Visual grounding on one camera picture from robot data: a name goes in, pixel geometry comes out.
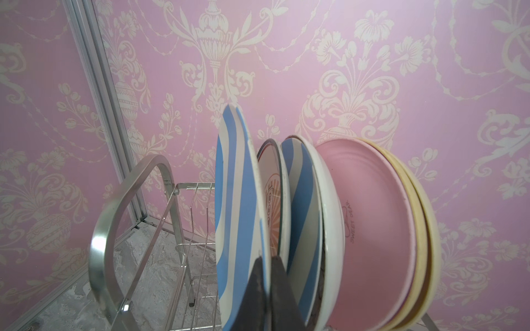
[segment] white plate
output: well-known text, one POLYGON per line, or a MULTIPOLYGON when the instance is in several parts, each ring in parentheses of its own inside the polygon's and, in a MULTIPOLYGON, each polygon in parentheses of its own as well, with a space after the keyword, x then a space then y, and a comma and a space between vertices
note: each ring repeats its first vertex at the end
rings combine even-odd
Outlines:
POLYGON ((252 138, 238 108, 228 105, 219 124, 215 163, 215 256, 221 325, 230 330, 254 261, 263 258, 270 294, 271 258, 263 185, 252 138))
POLYGON ((328 166, 316 151, 315 147, 303 137, 291 136, 301 140, 311 159, 316 173, 322 214, 324 223, 324 289, 319 316, 315 324, 315 331, 321 331, 331 316, 333 307, 339 295, 342 277, 342 263, 345 251, 344 217, 335 184, 331 178, 328 166))
POLYGON ((258 151, 258 165, 265 196, 271 256, 279 255, 287 270, 291 236, 289 177, 279 143, 267 139, 258 151))

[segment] black object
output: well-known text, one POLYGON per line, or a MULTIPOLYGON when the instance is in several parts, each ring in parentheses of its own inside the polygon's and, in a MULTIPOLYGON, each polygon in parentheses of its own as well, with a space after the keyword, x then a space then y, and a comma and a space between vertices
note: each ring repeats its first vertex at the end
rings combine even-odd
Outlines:
POLYGON ((230 331, 263 331, 267 311, 267 297, 263 287, 263 261, 254 261, 243 301, 230 331))
POLYGON ((230 331, 263 331, 268 309, 271 311, 272 331, 305 331, 281 257, 273 257, 271 267, 270 302, 267 302, 263 286, 263 259, 259 257, 254 262, 243 301, 230 331))
POLYGON ((305 325, 281 257, 272 258, 270 287, 272 331, 304 331, 305 325))

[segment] plate stack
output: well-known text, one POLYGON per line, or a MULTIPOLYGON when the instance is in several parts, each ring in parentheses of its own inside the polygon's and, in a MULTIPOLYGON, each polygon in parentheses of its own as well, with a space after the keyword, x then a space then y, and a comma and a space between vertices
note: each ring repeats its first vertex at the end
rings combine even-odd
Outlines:
POLYGON ((441 255, 421 184, 389 151, 362 139, 316 147, 302 137, 258 153, 227 106, 216 158, 219 307, 230 330, 258 257, 270 295, 280 256, 307 330, 405 330, 436 293, 441 255))

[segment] wall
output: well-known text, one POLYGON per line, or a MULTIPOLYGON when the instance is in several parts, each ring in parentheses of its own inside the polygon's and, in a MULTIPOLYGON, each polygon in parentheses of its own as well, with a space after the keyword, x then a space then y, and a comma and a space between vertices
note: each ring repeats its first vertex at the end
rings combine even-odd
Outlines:
POLYGON ((118 179, 61 2, 3 1, 0 31, 1 330, 86 263, 118 179))
MULTIPOLYGON (((213 181, 227 102, 256 147, 292 133, 375 140, 432 198, 440 330, 530 324, 529 2, 94 3, 137 159, 162 153, 177 181, 213 181)), ((160 177, 150 181, 160 216, 160 177)), ((207 196, 194 205, 204 236, 207 196)))

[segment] blue striped plate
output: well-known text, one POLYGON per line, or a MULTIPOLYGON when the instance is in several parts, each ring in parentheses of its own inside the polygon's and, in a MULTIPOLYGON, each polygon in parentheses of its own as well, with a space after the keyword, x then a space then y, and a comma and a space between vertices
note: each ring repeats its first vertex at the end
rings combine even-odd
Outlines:
POLYGON ((215 256, 221 325, 230 330, 254 261, 263 257, 270 293, 270 248, 258 159, 241 111, 226 106, 215 161, 215 256))
POLYGON ((296 136, 281 144, 291 198, 291 236, 287 276, 307 325, 319 284, 322 261, 322 206, 311 156, 296 136))

